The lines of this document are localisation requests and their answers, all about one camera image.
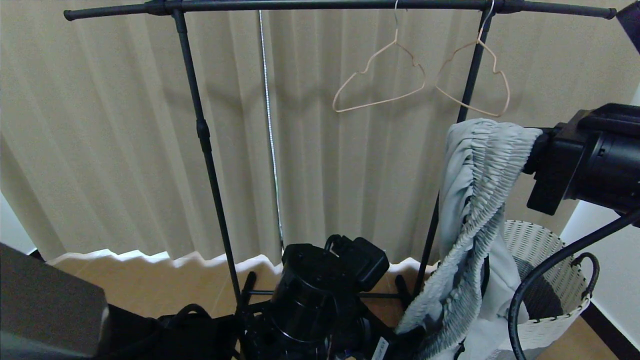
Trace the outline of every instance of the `white woven basket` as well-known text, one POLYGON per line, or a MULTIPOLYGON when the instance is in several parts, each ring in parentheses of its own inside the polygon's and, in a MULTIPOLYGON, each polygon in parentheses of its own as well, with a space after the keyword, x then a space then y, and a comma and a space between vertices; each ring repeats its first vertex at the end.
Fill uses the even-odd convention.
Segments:
MULTIPOLYGON (((547 259, 551 254, 563 247, 560 238, 540 225, 530 222, 507 220, 504 228, 504 241, 511 254, 516 258, 523 277, 547 259), (531 268, 521 268, 522 261, 531 268)), ((527 310, 530 320, 518 326, 518 334, 527 359, 531 360, 540 355, 547 347, 557 340, 575 321, 575 319, 589 306, 591 292, 598 276, 598 263, 592 254, 583 254, 575 261, 573 257, 564 260, 544 274, 548 282, 538 289, 528 291, 529 303, 533 304, 527 310), (580 261, 589 257, 594 262, 594 276, 589 285, 580 270, 580 261), (537 318, 536 314, 548 313, 554 307, 561 314, 558 316, 537 318)), ((489 357, 490 360, 514 359, 509 339, 489 357)))

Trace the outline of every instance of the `baseboard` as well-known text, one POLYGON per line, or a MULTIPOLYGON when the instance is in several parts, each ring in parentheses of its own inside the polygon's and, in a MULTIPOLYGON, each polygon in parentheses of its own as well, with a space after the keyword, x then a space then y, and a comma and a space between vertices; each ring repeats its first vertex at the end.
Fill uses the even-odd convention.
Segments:
POLYGON ((38 249, 35 249, 35 251, 33 251, 32 253, 29 254, 29 256, 44 262, 44 259, 42 258, 42 255, 40 255, 40 251, 38 251, 38 249))
POLYGON ((582 313, 582 318, 618 359, 640 359, 640 350, 631 344, 593 303, 582 313))

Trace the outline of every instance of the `garment rack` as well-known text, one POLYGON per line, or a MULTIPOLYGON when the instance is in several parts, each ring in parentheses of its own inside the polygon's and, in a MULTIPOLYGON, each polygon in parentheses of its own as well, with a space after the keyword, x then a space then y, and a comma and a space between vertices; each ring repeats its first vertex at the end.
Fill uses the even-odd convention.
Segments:
MULTIPOLYGON (((206 12, 206 11, 232 11, 232 10, 321 10, 321 9, 393 9, 396 0, 151 0, 143 4, 109 6, 103 8, 90 8, 84 10, 65 10, 64 16, 67 20, 87 19, 93 17, 107 17, 114 15, 129 15, 137 13, 147 13, 158 16, 172 16, 175 20, 177 32, 180 37, 180 46, 182 47, 182 56, 187 71, 187 79, 189 81, 189 89, 193 100, 193 107, 196 115, 196 131, 200 139, 200 146, 204 153, 209 182, 213 200, 216 205, 216 213, 218 222, 220 223, 220 231, 222 242, 227 255, 227 264, 231 282, 234 288, 237 308, 241 308, 249 303, 251 295, 271 295, 272 291, 255 290, 255 281, 257 276, 255 272, 250 272, 244 283, 243 289, 240 290, 237 278, 236 266, 234 263, 233 252, 231 249, 231 241, 229 238, 227 221, 223 209, 222 199, 220 197, 220 188, 216 177, 216 169, 211 153, 211 141, 209 127, 204 119, 202 111, 202 103, 200 102, 200 93, 198 91, 198 81, 193 67, 193 59, 191 57, 191 49, 189 47, 189 37, 187 34, 187 24, 184 18, 186 12, 206 12)), ((558 13, 566 15, 580 15, 586 17, 598 17, 603 19, 613 19, 616 16, 614 8, 598 8, 593 6, 568 5, 557 3, 541 3, 537 1, 526 0, 399 0, 398 8, 405 9, 460 9, 460 10, 481 10, 483 15, 482 21, 487 18, 484 24, 481 40, 486 41, 491 19, 498 13, 516 13, 516 12, 541 12, 541 13, 558 13)), ((482 61, 484 48, 476 45, 469 67, 465 91, 462 97, 462 103, 469 104, 473 95, 474 87, 480 62, 482 61)), ((462 122, 467 118, 468 109, 460 106, 458 119, 456 122, 462 122)), ((435 207, 431 216, 429 231, 422 251, 420 259, 420 267, 418 276, 413 288, 413 294, 409 294, 406 282, 402 275, 396 277, 397 293, 395 294, 379 294, 379 293, 361 293, 361 297, 365 298, 383 298, 383 299, 400 299, 403 307, 406 309, 408 304, 416 297, 424 280, 424 272, 431 255, 431 248, 435 238, 436 229, 438 227, 438 203, 439 194, 436 198, 435 207)))

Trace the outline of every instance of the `horizontal bar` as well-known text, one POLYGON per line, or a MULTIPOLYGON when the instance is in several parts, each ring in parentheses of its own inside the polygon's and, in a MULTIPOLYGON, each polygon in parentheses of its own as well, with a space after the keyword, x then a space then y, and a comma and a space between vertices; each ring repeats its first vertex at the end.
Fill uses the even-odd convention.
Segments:
MULTIPOLYGON (((271 295, 273 295, 273 291, 271 291, 271 290, 250 290, 249 294, 251 294, 251 295, 271 296, 271 295)), ((359 293, 358 297, 362 297, 364 299, 400 299, 400 295, 398 295, 398 294, 382 294, 382 293, 359 293)))
MULTIPOLYGON (((91 17, 149 13, 171 15, 172 11, 204 12, 230 10, 319 10, 319 9, 393 9, 395 0, 155 0, 144 4, 110 6, 84 10, 65 10, 69 21, 91 17)), ((485 10, 491 0, 399 0, 402 9, 485 10)), ((612 19, 616 9, 593 6, 541 3, 524 0, 495 0, 497 13, 545 12, 612 19)))

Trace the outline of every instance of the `beige curtain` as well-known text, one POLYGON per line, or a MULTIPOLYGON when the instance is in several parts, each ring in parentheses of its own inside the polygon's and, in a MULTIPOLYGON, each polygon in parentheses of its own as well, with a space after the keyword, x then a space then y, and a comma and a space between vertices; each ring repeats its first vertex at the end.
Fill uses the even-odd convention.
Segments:
MULTIPOLYGON (((628 1, 574 4, 622 8, 628 1)), ((333 96, 375 51, 393 40, 392 10, 263 12, 285 243, 322 244, 329 234, 363 236, 393 262, 419 259, 443 170, 445 134, 458 107, 433 85, 444 60, 477 36, 480 13, 398 11, 400 43, 427 70, 427 88, 411 97, 336 114, 333 96)), ((628 102, 640 81, 638 55, 615 20, 516 13, 494 18, 487 44, 511 85, 500 121, 554 126, 584 108, 628 102)), ((440 84, 461 97, 472 47, 457 55, 440 84)), ((472 104, 498 112, 504 87, 484 57, 472 104)), ((343 91, 340 106, 398 96, 422 83, 398 50, 381 54, 369 73, 343 91)), ((470 111, 468 118, 480 117, 470 111)), ((526 208, 533 179, 523 175, 508 217, 558 233, 575 204, 556 216, 526 208)))
MULTIPOLYGON (((45 258, 104 248, 218 256, 173 19, 62 15, 106 5, 2 2, 2 191, 45 258)), ((236 260, 278 263, 258 13, 186 17, 236 260)))

